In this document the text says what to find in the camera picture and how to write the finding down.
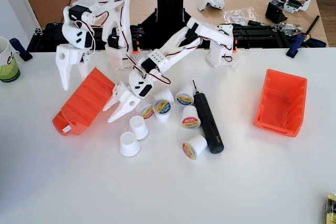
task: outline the black electric screwdriver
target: black electric screwdriver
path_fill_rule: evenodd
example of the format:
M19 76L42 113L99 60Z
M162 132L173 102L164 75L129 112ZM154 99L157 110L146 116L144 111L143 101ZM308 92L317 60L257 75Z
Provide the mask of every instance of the black electric screwdriver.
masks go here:
M194 104L197 109L199 119L201 119L201 126L204 132L205 139L211 153L220 153L224 150L224 144L219 135L215 119L212 116L211 109L205 94L199 93L195 82L193 80L196 93L194 95Z

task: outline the mug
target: mug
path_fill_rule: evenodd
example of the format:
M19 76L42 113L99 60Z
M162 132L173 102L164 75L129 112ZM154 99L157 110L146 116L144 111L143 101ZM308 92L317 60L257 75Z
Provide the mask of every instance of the mug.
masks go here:
M0 37L0 81L15 81L20 76L20 70L9 46L8 39Z

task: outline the white 3d printed part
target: white 3d printed part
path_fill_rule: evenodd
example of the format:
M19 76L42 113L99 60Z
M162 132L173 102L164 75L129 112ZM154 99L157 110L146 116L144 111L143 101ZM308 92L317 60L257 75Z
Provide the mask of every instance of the white 3d printed part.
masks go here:
M204 10L208 4L217 9L224 8L224 0L201 0L201 2L198 4L198 10Z

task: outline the black tool handle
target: black tool handle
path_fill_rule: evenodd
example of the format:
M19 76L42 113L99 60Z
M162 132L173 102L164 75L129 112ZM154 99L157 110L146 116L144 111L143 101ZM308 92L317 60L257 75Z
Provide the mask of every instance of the black tool handle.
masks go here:
M313 29L314 25L316 24L316 22L319 20L320 16L317 15L316 18L314 19L313 23L311 23L310 27L308 28L306 34L310 34L311 30Z
M203 93L194 95L194 104L197 109L201 126L203 128L205 139L208 143L208 148L211 153L220 153L224 150L224 144L219 135L215 119L212 116L208 101Z
M9 42L12 45L12 47L19 52L20 57L24 61L29 61L31 58L33 58L32 55L23 48L18 39L13 38Z

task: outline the orange storage bin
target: orange storage bin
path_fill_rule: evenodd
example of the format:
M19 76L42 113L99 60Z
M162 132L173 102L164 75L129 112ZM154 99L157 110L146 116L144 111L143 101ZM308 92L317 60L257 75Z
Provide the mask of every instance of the orange storage bin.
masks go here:
M114 83L94 68L54 117L56 130L64 136L80 135L102 111L113 88Z
M268 69L254 125L286 136L302 126L307 79Z

